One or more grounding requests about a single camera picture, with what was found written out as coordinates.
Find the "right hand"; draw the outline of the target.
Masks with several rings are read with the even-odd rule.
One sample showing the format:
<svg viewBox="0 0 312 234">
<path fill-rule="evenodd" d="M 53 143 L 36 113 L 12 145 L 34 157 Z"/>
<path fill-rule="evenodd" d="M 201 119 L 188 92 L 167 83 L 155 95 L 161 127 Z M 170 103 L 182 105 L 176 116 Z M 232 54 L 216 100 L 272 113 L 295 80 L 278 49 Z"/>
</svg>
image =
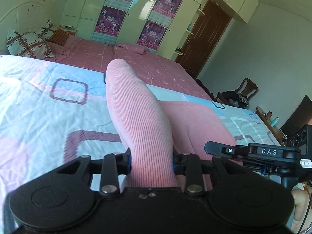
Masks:
<svg viewBox="0 0 312 234">
<path fill-rule="evenodd" d="M 293 233 L 311 233 L 311 182 L 299 183 L 298 188 L 292 190 L 295 202 L 295 213 L 291 225 Z"/>
</svg>

